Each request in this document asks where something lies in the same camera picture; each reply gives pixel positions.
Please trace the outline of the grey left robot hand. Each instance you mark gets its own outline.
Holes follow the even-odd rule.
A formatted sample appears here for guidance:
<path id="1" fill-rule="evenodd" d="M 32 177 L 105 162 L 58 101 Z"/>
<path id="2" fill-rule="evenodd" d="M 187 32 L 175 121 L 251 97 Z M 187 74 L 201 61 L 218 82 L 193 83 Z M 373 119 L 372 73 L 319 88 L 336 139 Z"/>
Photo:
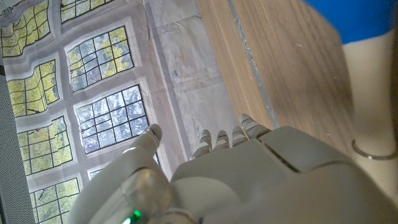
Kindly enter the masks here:
<path id="1" fill-rule="evenodd" d="M 95 175 L 68 223 L 396 223 L 397 204 L 352 159 L 298 129 L 242 114 L 216 144 L 204 131 L 167 178 L 152 124 Z"/>

